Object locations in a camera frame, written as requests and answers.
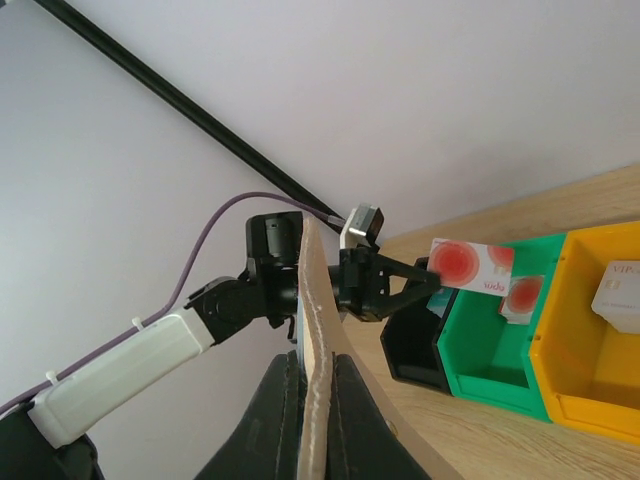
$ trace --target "white wall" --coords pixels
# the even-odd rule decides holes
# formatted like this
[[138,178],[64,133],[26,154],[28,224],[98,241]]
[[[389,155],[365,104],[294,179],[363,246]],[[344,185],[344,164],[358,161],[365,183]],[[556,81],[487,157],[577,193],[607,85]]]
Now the white wall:
[[640,160],[637,0],[71,0],[387,235]]
[[[638,160],[640,3],[71,2],[331,206],[399,233]],[[0,11],[0,397],[161,305],[271,187],[27,0]],[[190,292],[238,272],[226,216]],[[98,424],[109,479],[191,478],[282,331],[257,322]]]

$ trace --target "purple cable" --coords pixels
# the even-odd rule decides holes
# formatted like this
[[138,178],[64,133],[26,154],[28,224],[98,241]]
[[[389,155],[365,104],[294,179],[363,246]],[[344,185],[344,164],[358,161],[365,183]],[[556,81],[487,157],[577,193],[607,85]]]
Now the purple cable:
[[[184,284],[186,283],[187,278],[189,277],[189,273],[191,273],[191,269],[193,268],[193,264],[196,261],[198,253],[200,252],[200,249],[202,248],[202,245],[204,244],[204,241],[207,239],[207,236],[209,235],[209,232],[211,231],[213,226],[218,222],[218,220],[220,220],[220,217],[222,217],[222,215],[227,210],[229,210],[229,208],[231,208],[236,203],[241,202],[242,200],[246,200],[248,198],[270,198],[272,200],[279,200],[281,202],[288,203],[289,205],[293,205],[294,207],[297,207],[301,210],[305,210],[309,213],[313,213],[316,217],[320,218],[321,220],[328,221],[335,225],[340,225],[340,226],[344,225],[344,221],[338,217],[334,217],[333,215],[327,215],[326,213],[320,210],[317,210],[313,207],[310,207],[308,205],[305,205],[302,202],[298,202],[297,200],[283,197],[282,195],[277,195],[275,193],[247,192],[247,193],[242,193],[240,195],[236,195],[235,197],[229,199],[226,203],[224,203],[220,208],[218,208],[218,210],[216,210],[216,212],[213,214],[213,216],[209,219],[207,224],[204,226],[204,228],[202,229],[202,233],[200,233],[200,236],[198,237],[198,240],[196,241],[196,244],[193,247],[193,250],[191,250],[191,254],[189,255],[189,258],[187,259],[187,263],[185,264],[184,269],[182,270],[182,274],[180,274],[180,278],[178,279],[176,288],[173,290],[171,297],[169,297],[169,301],[164,307],[162,307],[156,313],[154,313],[153,315],[143,320],[142,321],[143,326],[148,327],[152,323],[164,317],[169,312],[169,310],[173,308],[174,304],[178,300],[178,297],[180,296],[180,292],[182,292],[182,288],[184,287]],[[135,335],[137,331],[138,331],[137,328],[132,327],[129,330],[121,333],[114,339],[108,341],[101,347],[96,348],[93,352],[85,355],[80,360],[78,360],[77,362],[73,363],[69,367],[65,368],[62,372],[60,372],[58,374],[58,380],[67,378],[69,375],[73,374],[78,369],[84,367],[87,363],[98,358],[103,353],[108,352],[113,347],[121,344],[126,339]],[[51,382],[47,380],[45,382],[42,382],[36,385],[35,387],[30,388],[29,390],[18,395],[17,397],[9,400],[7,403],[5,403],[0,407],[0,415],[4,415],[5,412],[15,407],[19,403],[23,403],[23,402],[26,402],[27,400],[30,400],[31,398],[36,396],[41,390],[44,390],[49,386],[51,386]]]

